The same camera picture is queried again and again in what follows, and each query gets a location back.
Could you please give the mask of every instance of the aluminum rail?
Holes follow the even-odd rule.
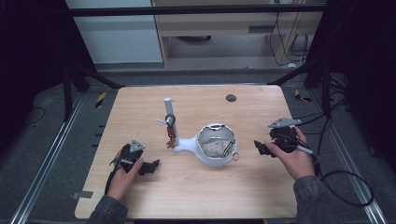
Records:
[[[280,4],[280,5],[228,5],[188,7],[113,7],[113,8],[70,8],[68,10],[44,11],[45,14],[72,17],[142,16],[212,13],[255,13],[255,12],[316,12],[324,11],[327,4]]]
[[[59,152],[64,144],[64,140],[68,135],[75,119],[78,114],[79,109],[81,108],[81,103],[84,99],[85,94],[80,93],[75,101],[74,110],[71,114],[70,118],[67,121],[64,121],[60,131],[58,132],[55,140],[52,143],[51,148],[47,154],[47,157],[44,159],[41,164],[40,169],[38,170],[33,183],[30,188],[26,192],[20,206],[15,211],[13,217],[11,218],[11,224],[22,224],[27,220],[30,212],[32,211],[33,206],[35,205],[35,201],[38,198],[41,190],[44,187],[44,184],[47,180],[48,175],[50,174],[51,168],[58,157]]]

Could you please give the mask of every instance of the floor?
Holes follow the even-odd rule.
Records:
[[[148,67],[134,71],[100,73],[128,86],[265,84],[285,76],[295,66],[303,63],[301,57],[292,55],[291,52],[290,57],[295,59],[294,62],[283,62],[284,65],[276,63],[263,35],[212,36],[208,41],[175,37],[172,41],[170,61],[165,68]],[[302,47],[302,41],[302,38],[298,38],[295,49]],[[342,75],[334,76],[341,80],[343,78]],[[22,217],[26,223],[84,222],[74,217],[78,201],[74,196],[83,188],[117,95],[117,90],[94,79],[88,80],[91,84],[88,93],[81,94],[73,90],[78,113],[68,127],[64,127],[63,123],[64,99],[61,85],[43,91],[35,98],[35,108],[19,137],[10,146],[12,153],[0,162],[0,223],[9,223],[20,214],[25,215]],[[303,121],[308,121],[321,112],[320,86],[306,90],[303,81],[304,74],[301,74],[282,85],[282,90],[292,116],[302,118],[312,115],[302,118]],[[300,91],[301,98],[296,98],[296,90]],[[106,93],[106,98],[100,108],[95,108],[102,92]],[[343,99],[343,94],[334,94],[332,105]],[[347,107],[348,104],[342,104],[332,111],[331,126],[322,139],[321,166],[324,173],[334,170],[357,172],[373,188],[375,201],[370,206],[361,208],[346,204],[332,195],[331,208],[345,223],[396,223],[396,197],[393,193],[396,189],[396,174],[384,159],[370,155],[370,146]],[[315,150],[318,150],[318,133],[323,126],[322,118],[302,126],[309,144]],[[65,139],[57,138],[60,130],[65,130]],[[44,169],[43,164],[47,165],[48,170]],[[367,188],[355,178],[336,175],[329,182],[336,192],[353,202],[365,201],[369,197]],[[221,222],[235,223],[238,220]],[[268,223],[288,222],[289,219],[268,220]],[[135,223],[172,222],[137,220]]]

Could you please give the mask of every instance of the small round object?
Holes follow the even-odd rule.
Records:
[[[235,102],[235,101],[236,101],[236,96],[233,95],[233,94],[228,94],[228,95],[225,97],[225,99],[226,99],[228,102]]]

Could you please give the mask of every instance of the white cabinet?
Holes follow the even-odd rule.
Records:
[[[69,8],[151,7],[150,0],[66,0]],[[75,17],[93,62],[162,63],[154,17]]]

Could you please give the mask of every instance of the gray carpet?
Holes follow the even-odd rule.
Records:
[[[133,73],[107,70],[101,75],[128,86],[263,84],[283,77],[292,69],[274,62],[268,44],[263,41],[262,36],[236,39],[213,36],[206,43],[188,43],[190,45],[188,48],[185,43],[175,38],[173,44],[169,64],[165,69],[143,68]],[[55,164],[51,167],[48,179],[26,223],[84,223],[84,220],[78,220],[74,216],[77,200],[73,199],[72,195],[83,188],[96,146],[100,142],[100,135],[117,94],[117,90],[112,90],[92,78],[88,78],[88,81],[92,87],[88,93],[83,94],[84,100],[76,121],[65,139]],[[302,81],[304,75],[299,75],[282,86],[290,113],[294,118],[318,113],[316,104],[295,99],[295,89],[299,89],[301,95],[307,98],[313,98],[311,92],[320,91],[320,88],[306,91]],[[95,108],[98,95],[103,91],[106,92],[106,98],[101,108]],[[343,98],[340,94],[334,95],[332,104]],[[0,160],[0,223],[8,223],[12,218],[60,131],[64,118],[62,85],[38,94],[35,98],[35,106],[19,136],[9,146],[12,153]],[[342,105],[334,109],[332,125],[342,137],[348,153],[357,164],[362,176],[372,186],[375,200],[387,222],[396,223],[396,213],[393,212],[396,211],[396,197],[393,193],[396,189],[396,174],[390,170],[383,158],[370,155],[369,146],[361,129],[354,116],[346,111],[346,106]],[[307,135],[309,146],[314,150],[318,148],[319,135],[310,133],[319,133],[323,125],[323,119],[319,119],[301,126]],[[324,134],[320,151],[323,173],[344,169],[328,132]],[[358,202],[348,176],[332,176],[329,178],[329,183],[342,196]],[[346,223],[372,223],[364,208],[348,205],[334,195],[332,198],[331,209],[335,210]],[[247,220],[221,220],[214,223],[224,222],[248,223]],[[262,223],[262,220],[249,220],[249,222]],[[180,223],[180,221],[147,220],[136,223]],[[272,219],[269,223],[289,223],[289,220]]]
[[[278,70],[272,75],[264,70],[246,71],[209,71],[178,72],[178,73],[145,73],[145,74],[105,74],[119,83],[128,85],[160,85],[160,84],[220,84],[220,83],[265,83],[281,77],[289,70]],[[293,85],[301,86],[299,78],[283,88],[291,114],[296,117],[318,113],[314,103],[296,100]],[[96,145],[99,144],[100,134],[106,125],[111,106],[117,91],[90,80],[92,87],[85,94],[82,107],[77,119],[73,124],[64,146],[52,167],[45,186],[39,194],[35,206],[28,218],[32,223],[57,223],[57,222],[81,222],[74,216],[77,200],[72,199],[75,191],[82,190],[85,178],[89,172]],[[106,98],[101,108],[95,108],[98,95],[105,91]],[[303,97],[311,97],[308,91],[301,89]],[[342,96],[334,97],[334,102]],[[53,139],[59,131],[64,115],[63,89],[56,86],[40,93],[35,99],[35,108],[27,122],[37,122],[26,125],[20,137],[11,146],[12,154],[6,160],[1,161],[1,209],[0,220],[10,219],[15,212],[25,192],[30,187],[41,162],[44,160]],[[395,174],[390,170],[385,160],[370,156],[368,146],[365,142],[358,125],[353,116],[345,111],[345,106],[337,107],[333,112],[332,124],[337,127],[340,135],[345,140],[346,147],[358,164],[361,173],[375,191],[377,200],[388,223],[396,223],[396,201],[393,190],[396,188]],[[323,126],[323,120],[319,119],[309,125],[301,126],[307,133],[309,145],[316,149],[318,146],[318,134]],[[331,140],[325,134],[322,147],[320,163],[323,173],[336,169],[344,169],[340,159],[335,152]],[[349,200],[358,202],[356,193],[351,187],[347,176],[335,176],[329,179],[333,188]],[[333,197],[332,209],[336,211],[344,221],[348,223],[371,223],[363,208],[353,207]],[[270,220],[273,223],[283,223],[285,220]]]

